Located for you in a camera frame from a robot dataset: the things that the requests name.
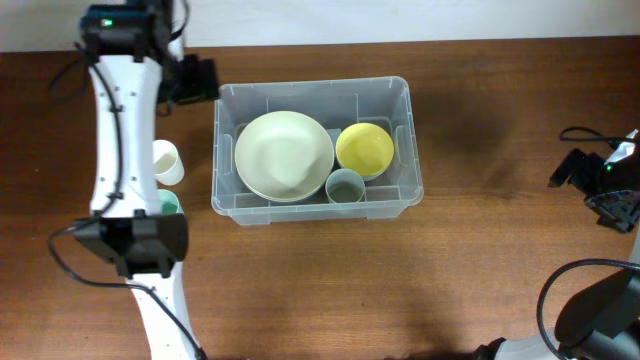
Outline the cream cup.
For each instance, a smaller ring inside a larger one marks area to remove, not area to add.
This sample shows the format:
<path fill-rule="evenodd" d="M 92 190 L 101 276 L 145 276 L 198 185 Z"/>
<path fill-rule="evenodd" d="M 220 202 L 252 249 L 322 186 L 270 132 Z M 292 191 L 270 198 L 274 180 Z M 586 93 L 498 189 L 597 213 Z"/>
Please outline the cream cup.
<path fill-rule="evenodd" d="M 173 186 L 182 181 L 184 165 L 172 142 L 162 139 L 153 142 L 153 170 L 156 180 L 163 185 Z"/>

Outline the cream large bowl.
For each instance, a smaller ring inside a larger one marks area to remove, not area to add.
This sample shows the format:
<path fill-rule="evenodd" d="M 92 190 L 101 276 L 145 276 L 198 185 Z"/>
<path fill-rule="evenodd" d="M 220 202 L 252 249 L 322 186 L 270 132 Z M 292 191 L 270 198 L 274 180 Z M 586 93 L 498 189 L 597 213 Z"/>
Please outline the cream large bowl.
<path fill-rule="evenodd" d="M 275 111 L 251 121 L 234 153 L 239 177 L 256 195 L 298 202 L 315 194 L 334 166 L 332 140 L 308 115 Z"/>

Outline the green cup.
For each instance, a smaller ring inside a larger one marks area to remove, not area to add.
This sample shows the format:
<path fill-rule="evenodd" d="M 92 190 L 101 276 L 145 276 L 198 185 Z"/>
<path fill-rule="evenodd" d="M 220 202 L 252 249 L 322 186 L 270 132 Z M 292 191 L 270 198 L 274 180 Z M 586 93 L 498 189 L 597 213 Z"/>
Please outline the green cup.
<path fill-rule="evenodd" d="M 166 189 L 157 191 L 163 215 L 183 214 L 184 210 L 175 193 Z"/>

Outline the grey cup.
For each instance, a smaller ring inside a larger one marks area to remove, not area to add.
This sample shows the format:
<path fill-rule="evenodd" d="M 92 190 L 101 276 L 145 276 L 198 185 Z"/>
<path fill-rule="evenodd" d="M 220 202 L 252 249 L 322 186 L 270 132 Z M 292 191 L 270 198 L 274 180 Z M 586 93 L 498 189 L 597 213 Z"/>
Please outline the grey cup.
<path fill-rule="evenodd" d="M 338 169 L 327 178 L 325 193 L 331 203 L 359 202 L 365 195 L 365 183 L 357 172 Z"/>

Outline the yellow small bowl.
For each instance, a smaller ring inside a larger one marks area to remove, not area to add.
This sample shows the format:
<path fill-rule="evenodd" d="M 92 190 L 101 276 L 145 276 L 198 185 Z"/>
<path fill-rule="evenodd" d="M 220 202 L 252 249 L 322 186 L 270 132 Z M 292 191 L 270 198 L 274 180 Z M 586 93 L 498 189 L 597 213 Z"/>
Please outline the yellow small bowl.
<path fill-rule="evenodd" d="M 389 133 L 372 123 L 357 123 L 344 129 L 335 146 L 336 159 L 342 168 L 361 177 L 390 166 L 395 148 Z"/>

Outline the green small bowl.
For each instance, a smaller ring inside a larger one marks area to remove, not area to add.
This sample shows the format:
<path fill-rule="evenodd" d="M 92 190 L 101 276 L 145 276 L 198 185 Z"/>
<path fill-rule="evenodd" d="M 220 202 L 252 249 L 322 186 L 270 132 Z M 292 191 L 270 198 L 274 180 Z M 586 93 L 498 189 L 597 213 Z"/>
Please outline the green small bowl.
<path fill-rule="evenodd" d="M 362 176 L 362 178 L 363 178 L 363 180 L 364 180 L 365 182 L 372 181 L 372 180 L 374 180 L 374 179 L 376 179 L 376 178 L 378 178 L 378 177 L 382 176 L 383 174 L 385 174 L 387 170 L 388 170 L 388 168 L 383 169 L 383 170 L 381 170 L 381 171 L 378 171 L 378 172 L 376 172 L 376 173 L 374 173 L 374 174 L 372 174 L 372 175 L 365 175 L 365 176 Z"/>

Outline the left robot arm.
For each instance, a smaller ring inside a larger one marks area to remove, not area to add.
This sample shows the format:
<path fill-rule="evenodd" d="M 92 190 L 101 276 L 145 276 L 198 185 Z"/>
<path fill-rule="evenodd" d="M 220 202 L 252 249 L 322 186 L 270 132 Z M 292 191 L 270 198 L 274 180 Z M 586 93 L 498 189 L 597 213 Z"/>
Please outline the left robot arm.
<path fill-rule="evenodd" d="M 80 20 L 77 48 L 97 110 L 97 171 L 90 216 L 68 233 L 106 263 L 132 292 L 155 359 L 204 359 L 183 285 L 186 216 L 163 210 L 154 173 L 159 105 L 217 98 L 215 65 L 185 55 L 185 1 L 94 4 Z"/>

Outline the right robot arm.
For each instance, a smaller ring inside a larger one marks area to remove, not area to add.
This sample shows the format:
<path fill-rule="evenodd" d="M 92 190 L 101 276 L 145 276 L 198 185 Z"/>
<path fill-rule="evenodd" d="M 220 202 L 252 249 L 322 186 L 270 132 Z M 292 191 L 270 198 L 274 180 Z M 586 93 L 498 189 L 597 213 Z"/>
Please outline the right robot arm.
<path fill-rule="evenodd" d="M 597 224 L 620 234 L 639 229 L 639 131 L 607 137 L 581 127 L 582 142 L 605 142 L 612 154 L 573 149 L 549 178 L 548 186 L 574 186 L 584 204 L 598 215 Z M 556 324 L 544 324 L 544 305 L 552 285 L 572 269 L 612 267 L 617 271 L 572 296 Z M 639 358 L 639 243 L 627 261 L 591 258 L 567 263 L 545 281 L 536 304 L 538 333 L 521 340 L 499 338 L 479 346 L 471 355 L 479 360 L 508 359 L 621 359 Z"/>

